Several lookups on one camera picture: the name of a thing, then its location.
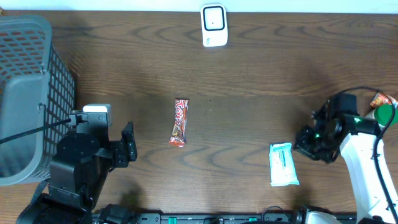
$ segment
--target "white package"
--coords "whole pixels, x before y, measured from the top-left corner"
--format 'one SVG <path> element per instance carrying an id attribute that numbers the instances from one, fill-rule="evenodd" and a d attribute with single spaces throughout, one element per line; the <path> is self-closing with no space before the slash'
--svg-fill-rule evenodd
<path id="1" fill-rule="evenodd" d="M 269 146 L 269 167 L 271 168 L 271 186 L 298 185 L 292 156 L 292 143 L 272 144 Z"/>

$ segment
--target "snack package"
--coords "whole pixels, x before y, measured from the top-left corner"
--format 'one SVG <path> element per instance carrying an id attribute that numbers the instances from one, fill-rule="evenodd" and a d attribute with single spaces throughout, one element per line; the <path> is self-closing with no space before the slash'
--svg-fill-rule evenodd
<path id="1" fill-rule="evenodd" d="M 392 103 L 394 104 L 394 106 L 397 107 L 398 102 L 396 101 L 396 99 L 394 99 L 390 95 L 387 95 L 387 96 L 392 100 Z M 391 105 L 391 101 L 388 99 L 387 96 L 382 93 L 377 93 L 371 102 L 371 106 L 374 108 L 378 108 L 381 105 L 385 105 L 385 104 Z"/>
<path id="2" fill-rule="evenodd" d="M 175 99 L 175 121 L 169 145 L 184 147 L 185 125 L 187 124 L 187 111 L 189 100 Z"/>
<path id="3" fill-rule="evenodd" d="M 292 156 L 292 143 L 272 144 L 269 146 L 269 167 L 271 168 L 271 186 L 298 185 Z"/>

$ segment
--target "white device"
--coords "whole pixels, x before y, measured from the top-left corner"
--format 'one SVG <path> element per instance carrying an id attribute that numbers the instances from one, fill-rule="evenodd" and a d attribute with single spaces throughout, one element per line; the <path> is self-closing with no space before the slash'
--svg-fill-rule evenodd
<path id="1" fill-rule="evenodd" d="M 83 112 L 99 112 L 108 114 L 108 127 L 112 125 L 112 106 L 110 104 L 92 103 L 83 107 Z"/>
<path id="2" fill-rule="evenodd" d="M 203 46 L 224 46 L 228 41 L 226 9 L 220 4 L 209 4 L 200 10 Z"/>

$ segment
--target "red wrapper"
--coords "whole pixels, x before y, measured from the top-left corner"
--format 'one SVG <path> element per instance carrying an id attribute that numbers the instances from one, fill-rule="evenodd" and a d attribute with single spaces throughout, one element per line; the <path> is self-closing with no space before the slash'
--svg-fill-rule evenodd
<path id="1" fill-rule="evenodd" d="M 187 124 L 187 111 L 189 100 L 175 99 L 175 121 L 169 145 L 184 147 L 185 125 Z"/>
<path id="2" fill-rule="evenodd" d="M 374 96 L 372 102 L 371 102 L 371 106 L 374 108 L 378 108 L 381 105 L 385 105 L 385 104 L 389 104 L 391 105 L 391 100 L 392 99 L 392 104 L 394 104 L 395 107 L 397 107 L 398 102 L 396 101 L 396 99 L 394 99 L 392 96 L 390 95 L 385 95 L 382 93 L 377 93 L 376 96 Z"/>

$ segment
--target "gray plastic basket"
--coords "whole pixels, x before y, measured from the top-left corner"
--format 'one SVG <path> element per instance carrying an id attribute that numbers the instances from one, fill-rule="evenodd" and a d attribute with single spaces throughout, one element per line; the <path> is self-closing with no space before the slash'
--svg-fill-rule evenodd
<path id="1" fill-rule="evenodd" d="M 67 119 L 75 81 L 52 46 L 40 16 L 0 17 L 0 139 Z M 0 185 L 49 178 L 67 124 L 0 145 Z"/>

